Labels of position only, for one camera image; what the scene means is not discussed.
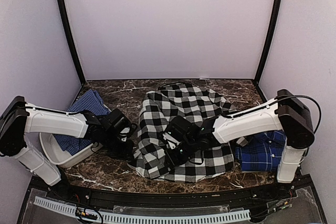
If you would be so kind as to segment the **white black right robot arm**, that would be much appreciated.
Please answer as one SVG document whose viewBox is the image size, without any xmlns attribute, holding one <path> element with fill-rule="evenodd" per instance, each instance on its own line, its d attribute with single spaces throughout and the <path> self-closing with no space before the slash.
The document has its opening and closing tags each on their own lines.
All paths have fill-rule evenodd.
<svg viewBox="0 0 336 224">
<path fill-rule="evenodd" d="M 259 106 L 237 113 L 208 118 L 201 125 L 176 116 L 162 133 L 165 148 L 165 166 L 175 168 L 185 164 L 197 151 L 217 147 L 241 137 L 262 132 L 283 131 L 285 147 L 277 168 L 277 181 L 268 188 L 273 200 L 288 191 L 304 154 L 315 141 L 318 129 L 311 119 L 309 108 L 301 102 L 309 96 L 293 95 L 286 89 Z"/>
</svg>

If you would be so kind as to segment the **black white checked shirt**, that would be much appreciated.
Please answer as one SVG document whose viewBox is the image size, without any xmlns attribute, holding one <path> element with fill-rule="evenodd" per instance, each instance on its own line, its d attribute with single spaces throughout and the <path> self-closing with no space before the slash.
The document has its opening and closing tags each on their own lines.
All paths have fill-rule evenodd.
<svg viewBox="0 0 336 224">
<path fill-rule="evenodd" d="M 196 183 L 230 171 L 234 155 L 229 144 L 197 151 L 185 164 L 167 167 L 161 135 L 176 116 L 201 126 L 204 120 L 235 109 L 214 90 L 189 83 L 167 84 L 147 92 L 139 112 L 140 141 L 134 160 L 128 166 L 144 178 L 185 183 Z"/>
</svg>

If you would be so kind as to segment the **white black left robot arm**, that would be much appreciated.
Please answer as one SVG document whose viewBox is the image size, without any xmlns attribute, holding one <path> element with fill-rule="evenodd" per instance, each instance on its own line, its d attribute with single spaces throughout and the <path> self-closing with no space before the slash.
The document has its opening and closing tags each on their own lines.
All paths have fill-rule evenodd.
<svg viewBox="0 0 336 224">
<path fill-rule="evenodd" d="M 25 139 L 25 134 L 49 133 L 91 140 L 101 144 L 114 159 L 130 161 L 133 142 L 130 137 L 137 125 L 119 110 L 96 115 L 89 110 L 57 111 L 27 103 L 15 97 L 1 115 L 1 156 L 13 157 L 39 176 L 63 201 L 74 197 L 74 189 L 65 181 L 60 169 Z"/>
</svg>

